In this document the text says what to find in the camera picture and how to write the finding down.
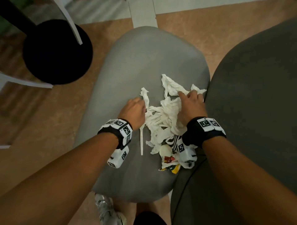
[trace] shoe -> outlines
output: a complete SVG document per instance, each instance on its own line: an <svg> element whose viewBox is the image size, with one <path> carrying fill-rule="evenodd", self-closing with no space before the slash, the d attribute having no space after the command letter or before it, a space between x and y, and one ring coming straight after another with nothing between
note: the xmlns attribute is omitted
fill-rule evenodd
<svg viewBox="0 0 297 225"><path fill-rule="evenodd" d="M101 225L126 225L125 216L114 210L112 198L95 194L95 205L99 210Z"/></svg>

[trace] gray chair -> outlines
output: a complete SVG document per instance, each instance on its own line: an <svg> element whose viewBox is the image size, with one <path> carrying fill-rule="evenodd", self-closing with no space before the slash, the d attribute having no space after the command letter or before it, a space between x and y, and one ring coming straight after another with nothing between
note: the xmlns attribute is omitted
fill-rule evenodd
<svg viewBox="0 0 297 225"><path fill-rule="evenodd" d="M209 70L204 56L182 39L154 27L139 27L116 41L107 55L82 118L75 146L96 135L101 125L116 118L128 99L139 96L142 87L150 105L164 98L161 74L190 90L192 84L206 89ZM158 171L159 154L151 155L150 132L143 130L144 149L140 155L140 133L133 133L129 154L119 169L106 166L93 191L129 202L151 202L173 188L176 175Z"/></svg>
<svg viewBox="0 0 297 225"><path fill-rule="evenodd" d="M295 193L296 40L295 18L241 42L219 64L205 100L228 139ZM242 224L203 156L180 171L171 219L173 225Z"/></svg>

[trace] wrist strap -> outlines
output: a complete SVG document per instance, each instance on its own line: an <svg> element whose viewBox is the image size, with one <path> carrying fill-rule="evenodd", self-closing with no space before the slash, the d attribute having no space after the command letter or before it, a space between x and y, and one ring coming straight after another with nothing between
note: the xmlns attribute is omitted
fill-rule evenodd
<svg viewBox="0 0 297 225"><path fill-rule="evenodd" d="M101 126L97 134L112 133L116 135L119 140L116 149L123 150L131 142L132 131L133 128L129 121L125 119L113 119Z"/></svg>
<svg viewBox="0 0 297 225"><path fill-rule="evenodd" d="M182 140L185 145L196 145L202 148L205 140L213 137L226 137L224 129L215 119L199 116L187 124L187 131L183 134Z"/></svg>

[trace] forearm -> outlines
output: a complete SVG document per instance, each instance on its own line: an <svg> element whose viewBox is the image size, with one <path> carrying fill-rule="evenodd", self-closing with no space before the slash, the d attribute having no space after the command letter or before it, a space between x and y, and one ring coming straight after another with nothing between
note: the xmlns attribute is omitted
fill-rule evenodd
<svg viewBox="0 0 297 225"><path fill-rule="evenodd" d="M297 224L297 197L224 137L202 145L234 207L249 224Z"/></svg>
<svg viewBox="0 0 297 225"><path fill-rule="evenodd" d="M51 162L0 199L2 224L67 224L118 145L101 133Z"/></svg>

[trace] crumpled tissue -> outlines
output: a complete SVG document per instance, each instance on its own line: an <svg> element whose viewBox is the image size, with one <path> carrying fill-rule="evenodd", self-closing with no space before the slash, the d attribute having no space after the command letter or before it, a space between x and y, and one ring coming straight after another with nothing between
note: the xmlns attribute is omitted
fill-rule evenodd
<svg viewBox="0 0 297 225"><path fill-rule="evenodd" d="M153 148L151 154L157 154L164 141L170 145L172 144L170 140L174 135L181 136L187 130L187 127L177 120L177 114L181 110L181 99L179 97L171 99L171 96L178 96L178 91L187 95L189 91L165 74L162 74L161 81L165 89L164 100L160 102L161 106L149 106L148 91L145 88L142 88L140 93L146 105L145 125L151 131L151 140L146 141L146 144ZM205 89L200 90L194 84L192 84L191 90L196 90L198 94L203 94L206 91Z"/></svg>

